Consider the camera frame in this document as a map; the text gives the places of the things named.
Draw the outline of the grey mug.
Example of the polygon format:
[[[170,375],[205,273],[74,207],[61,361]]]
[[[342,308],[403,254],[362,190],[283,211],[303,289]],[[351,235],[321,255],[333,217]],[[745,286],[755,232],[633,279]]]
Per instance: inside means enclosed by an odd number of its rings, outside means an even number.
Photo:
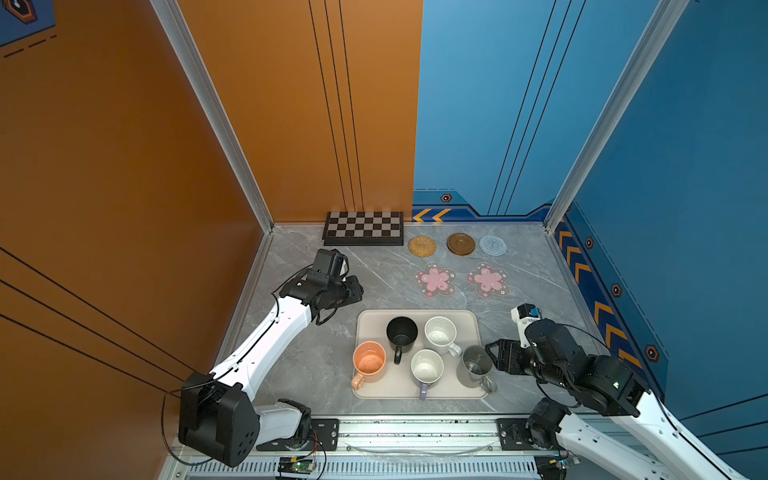
[[[497,384],[491,377],[494,363],[481,345],[466,348],[456,368],[457,379],[466,388],[482,388],[486,393],[497,391]]]

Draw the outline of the black mug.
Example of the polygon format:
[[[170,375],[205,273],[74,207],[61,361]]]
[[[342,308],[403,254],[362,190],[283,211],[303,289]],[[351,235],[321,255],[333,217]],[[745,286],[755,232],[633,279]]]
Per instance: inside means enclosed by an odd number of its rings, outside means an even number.
[[[409,317],[398,316],[389,321],[386,335],[394,350],[394,364],[399,365],[404,355],[411,351],[418,338],[418,327]]]

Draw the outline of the pink flower coaster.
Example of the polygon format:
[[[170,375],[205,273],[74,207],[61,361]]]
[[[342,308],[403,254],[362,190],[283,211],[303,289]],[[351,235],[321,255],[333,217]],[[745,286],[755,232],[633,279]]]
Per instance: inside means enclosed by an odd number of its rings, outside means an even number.
[[[508,274],[500,268],[487,263],[479,263],[468,275],[467,281],[482,299],[494,296],[506,297],[509,294]]]
[[[453,270],[435,263],[427,264],[414,274],[414,281],[426,298],[450,297],[456,292],[456,274]]]

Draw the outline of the woven rattan round coaster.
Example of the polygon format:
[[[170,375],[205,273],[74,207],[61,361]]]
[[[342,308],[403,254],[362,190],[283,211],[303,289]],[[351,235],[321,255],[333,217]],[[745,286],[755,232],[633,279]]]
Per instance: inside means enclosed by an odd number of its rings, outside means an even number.
[[[408,242],[408,249],[416,257],[426,258],[436,252],[437,243],[431,237],[420,235]]]

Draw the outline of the blue woven round coaster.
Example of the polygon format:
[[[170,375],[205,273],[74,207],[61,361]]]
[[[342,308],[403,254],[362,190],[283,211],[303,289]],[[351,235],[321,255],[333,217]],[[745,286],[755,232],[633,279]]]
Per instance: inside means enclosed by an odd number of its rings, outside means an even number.
[[[502,256],[508,250],[506,242],[495,235],[484,235],[478,241],[478,246],[483,253],[493,257]]]

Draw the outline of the brown wooden round coaster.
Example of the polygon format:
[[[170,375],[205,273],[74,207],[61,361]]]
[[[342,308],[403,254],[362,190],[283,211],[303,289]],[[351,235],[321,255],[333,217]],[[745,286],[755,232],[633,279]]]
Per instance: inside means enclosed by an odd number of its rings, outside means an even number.
[[[475,240],[465,233],[454,233],[446,241],[448,250],[457,256],[468,256],[476,249]]]

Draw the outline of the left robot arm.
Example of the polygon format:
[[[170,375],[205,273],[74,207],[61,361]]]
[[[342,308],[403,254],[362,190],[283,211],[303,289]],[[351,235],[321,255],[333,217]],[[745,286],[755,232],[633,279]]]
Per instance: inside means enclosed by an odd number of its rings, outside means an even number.
[[[310,438],[311,410],[289,399],[266,406],[253,401],[269,371],[294,338],[326,311],[361,301],[363,288],[350,274],[348,258],[320,249],[312,264],[283,281],[261,324],[209,373],[192,373],[178,390],[179,442],[229,467],[256,446],[286,441],[302,447]]]

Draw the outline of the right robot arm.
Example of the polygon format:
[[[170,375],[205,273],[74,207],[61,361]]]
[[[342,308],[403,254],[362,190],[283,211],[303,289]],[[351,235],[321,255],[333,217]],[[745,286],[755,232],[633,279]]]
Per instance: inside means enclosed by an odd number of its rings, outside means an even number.
[[[739,479],[679,421],[626,363],[589,355],[563,324],[546,318],[517,320],[520,339],[487,345],[494,366],[564,389],[576,403],[621,426],[647,449],[642,454],[607,436],[573,408],[541,399],[528,415],[523,438],[539,450],[580,456],[622,479]]]

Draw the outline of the black white chessboard box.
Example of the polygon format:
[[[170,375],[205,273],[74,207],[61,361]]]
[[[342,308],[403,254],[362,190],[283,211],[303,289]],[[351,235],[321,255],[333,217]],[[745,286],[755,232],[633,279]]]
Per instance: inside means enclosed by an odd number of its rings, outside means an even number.
[[[326,246],[403,246],[403,213],[329,212],[322,239]]]

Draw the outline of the beige plastic tray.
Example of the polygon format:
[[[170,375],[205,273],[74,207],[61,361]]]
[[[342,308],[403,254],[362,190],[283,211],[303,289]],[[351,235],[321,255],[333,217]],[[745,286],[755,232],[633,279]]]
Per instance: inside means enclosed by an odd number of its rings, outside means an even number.
[[[389,322],[397,317],[408,317],[418,327],[418,335],[410,351],[402,355],[401,362],[394,362],[395,349],[390,346],[386,334]],[[361,399],[418,399],[420,387],[410,368],[412,357],[427,347],[424,327],[435,316],[446,317],[457,328],[457,344],[461,348],[481,343],[477,318],[468,310],[365,310],[357,320],[357,343],[366,341],[379,343],[386,352],[386,365],[373,381],[364,381],[354,394]],[[467,387],[457,378],[457,367],[461,361],[451,354],[443,356],[444,373],[434,387],[427,391],[428,400],[474,400],[482,399],[487,393],[482,387]]]

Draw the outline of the right green circuit board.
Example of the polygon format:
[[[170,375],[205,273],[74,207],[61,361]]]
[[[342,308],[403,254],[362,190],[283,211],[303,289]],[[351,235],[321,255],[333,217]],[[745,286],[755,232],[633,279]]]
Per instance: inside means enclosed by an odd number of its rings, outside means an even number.
[[[565,480],[569,469],[578,466],[581,461],[577,457],[537,456],[535,463],[542,480]]]

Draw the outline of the green circuit board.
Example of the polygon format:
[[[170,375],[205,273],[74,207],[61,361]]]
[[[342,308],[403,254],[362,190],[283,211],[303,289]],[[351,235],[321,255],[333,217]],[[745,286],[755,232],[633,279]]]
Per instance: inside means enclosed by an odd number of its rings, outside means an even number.
[[[310,476],[316,468],[315,460],[309,457],[280,457],[276,472],[279,478],[300,478]]]
[[[542,480],[565,480],[569,469],[578,466],[581,461],[577,457],[537,456],[535,463]]]

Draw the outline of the left green circuit board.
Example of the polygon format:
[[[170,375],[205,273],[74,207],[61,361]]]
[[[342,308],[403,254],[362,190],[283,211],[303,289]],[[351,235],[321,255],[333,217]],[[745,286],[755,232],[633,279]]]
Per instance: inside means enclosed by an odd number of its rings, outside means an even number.
[[[315,460],[309,457],[280,457],[276,472],[279,478],[300,478],[310,476],[316,468]]]

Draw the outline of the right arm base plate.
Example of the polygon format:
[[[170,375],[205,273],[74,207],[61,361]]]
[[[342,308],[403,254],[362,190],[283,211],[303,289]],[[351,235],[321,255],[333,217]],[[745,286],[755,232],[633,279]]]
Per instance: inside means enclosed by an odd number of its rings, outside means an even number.
[[[497,434],[503,451],[534,451],[537,447],[523,418],[504,417],[496,420]]]

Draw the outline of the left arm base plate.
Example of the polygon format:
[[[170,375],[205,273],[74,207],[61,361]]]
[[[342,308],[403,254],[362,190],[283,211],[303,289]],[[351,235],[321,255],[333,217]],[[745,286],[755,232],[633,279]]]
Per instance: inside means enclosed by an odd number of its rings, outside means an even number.
[[[315,448],[318,440],[326,452],[337,449],[340,421],[335,418],[312,418],[309,435],[305,440],[276,439],[255,447],[259,452],[309,452]]]

